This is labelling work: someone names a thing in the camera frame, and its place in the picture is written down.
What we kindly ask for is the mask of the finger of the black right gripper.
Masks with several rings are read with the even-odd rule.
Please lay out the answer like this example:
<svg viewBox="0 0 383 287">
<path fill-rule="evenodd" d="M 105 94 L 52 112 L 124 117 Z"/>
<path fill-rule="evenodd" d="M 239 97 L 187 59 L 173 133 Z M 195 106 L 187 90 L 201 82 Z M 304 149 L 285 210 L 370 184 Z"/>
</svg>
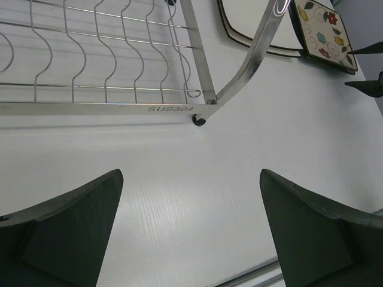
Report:
<svg viewBox="0 0 383 287">
<path fill-rule="evenodd" d="M 377 42 L 365 48 L 352 50 L 348 54 L 382 54 L 383 53 L 383 42 Z"/>
<path fill-rule="evenodd" d="M 383 72 L 381 71 L 379 73 L 379 77 L 377 80 L 349 81 L 349 82 L 346 82 L 345 85 L 356 88 L 360 92 L 370 97 L 380 98 L 383 95 L 382 79 L 383 79 Z"/>
</svg>

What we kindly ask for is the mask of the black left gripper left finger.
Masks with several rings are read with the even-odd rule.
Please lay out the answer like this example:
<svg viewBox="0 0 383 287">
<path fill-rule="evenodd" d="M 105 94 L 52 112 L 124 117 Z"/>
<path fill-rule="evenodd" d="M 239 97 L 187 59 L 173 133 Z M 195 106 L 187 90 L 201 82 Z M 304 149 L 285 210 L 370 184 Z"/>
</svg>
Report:
<svg viewBox="0 0 383 287">
<path fill-rule="evenodd" d="M 123 189 L 112 170 L 1 216 L 1 286 L 96 286 Z"/>
</svg>

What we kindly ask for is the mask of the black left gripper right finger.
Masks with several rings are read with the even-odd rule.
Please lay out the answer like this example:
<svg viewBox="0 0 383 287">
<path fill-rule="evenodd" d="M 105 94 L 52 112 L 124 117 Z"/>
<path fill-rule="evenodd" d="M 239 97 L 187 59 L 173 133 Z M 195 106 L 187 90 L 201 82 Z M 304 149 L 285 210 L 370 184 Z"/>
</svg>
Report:
<svg viewBox="0 0 383 287">
<path fill-rule="evenodd" d="M 260 191 L 286 286 L 382 286 L 382 213 L 263 169 Z"/>
</svg>

